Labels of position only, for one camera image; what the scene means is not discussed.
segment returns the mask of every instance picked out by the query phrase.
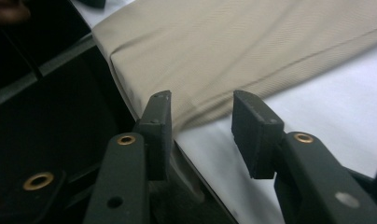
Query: folded cloth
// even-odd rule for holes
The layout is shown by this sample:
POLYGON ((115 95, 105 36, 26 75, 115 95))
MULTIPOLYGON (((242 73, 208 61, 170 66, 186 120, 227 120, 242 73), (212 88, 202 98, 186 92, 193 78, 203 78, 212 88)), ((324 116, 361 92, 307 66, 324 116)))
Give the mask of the folded cloth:
POLYGON ((92 31, 133 116, 170 90, 177 133, 374 47, 377 0, 136 0, 92 31))

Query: white fabric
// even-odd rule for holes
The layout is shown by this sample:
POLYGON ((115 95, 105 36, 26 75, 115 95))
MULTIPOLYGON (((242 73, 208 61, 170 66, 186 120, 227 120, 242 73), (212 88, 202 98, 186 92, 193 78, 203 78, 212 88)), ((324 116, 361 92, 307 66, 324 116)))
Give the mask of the white fabric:
MULTIPOLYGON (((286 132, 318 137, 343 165, 377 171, 377 49, 265 102, 286 132)), ((231 116, 180 133, 176 142, 240 224, 284 223, 273 181, 254 180, 230 132, 231 116)))
POLYGON ((77 0, 71 0, 72 4, 91 29, 96 24, 133 1, 134 0, 106 0, 105 8, 94 8, 78 2, 77 0))

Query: metal rivet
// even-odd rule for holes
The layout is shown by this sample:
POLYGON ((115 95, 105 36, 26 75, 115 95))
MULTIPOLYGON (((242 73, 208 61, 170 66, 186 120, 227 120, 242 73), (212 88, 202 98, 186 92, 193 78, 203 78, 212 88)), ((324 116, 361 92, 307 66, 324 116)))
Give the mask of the metal rivet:
POLYGON ((296 138, 297 141, 302 143, 312 143, 314 139, 306 133, 296 133, 294 134, 294 138, 296 138))
POLYGON ((130 145, 135 142, 135 137, 131 135, 123 135, 117 139, 117 143, 122 146, 130 145))
POLYGON ((23 183, 23 189, 25 190, 37 190, 42 189, 49 185, 54 180, 54 175, 50 172, 39 173, 29 177, 25 183, 23 183))
POLYGON ((334 196, 343 205, 346 205, 346 206, 351 207, 351 208, 360 207, 360 202, 354 196, 350 195, 349 193, 337 192, 334 196))

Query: round hole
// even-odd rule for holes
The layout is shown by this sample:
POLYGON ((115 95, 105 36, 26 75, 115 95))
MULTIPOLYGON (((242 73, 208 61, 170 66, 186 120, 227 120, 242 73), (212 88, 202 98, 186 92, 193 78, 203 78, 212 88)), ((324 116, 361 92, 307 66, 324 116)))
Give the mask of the round hole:
POLYGON ((34 179, 33 181, 32 181, 32 185, 41 185, 42 183, 44 183, 45 181, 47 180, 47 178, 45 177, 45 176, 40 176, 40 177, 38 177, 38 178, 36 178, 36 179, 34 179))
POLYGON ((130 136, 130 135, 124 135, 124 136, 121 136, 118 140, 117 140, 117 143, 119 145, 130 145, 132 144, 133 142, 135 141, 135 137, 133 136, 130 136))
POLYGON ((296 133, 294 134, 294 138, 296 138, 297 141, 302 143, 312 143, 314 139, 306 133, 296 133))
POLYGON ((54 179, 54 175, 50 172, 39 173, 29 177, 25 183, 23 183, 23 189, 25 190, 37 190, 42 189, 49 185, 54 179))
POLYGON ((122 205, 122 199, 120 197, 113 197, 107 201, 107 207, 118 208, 122 205))

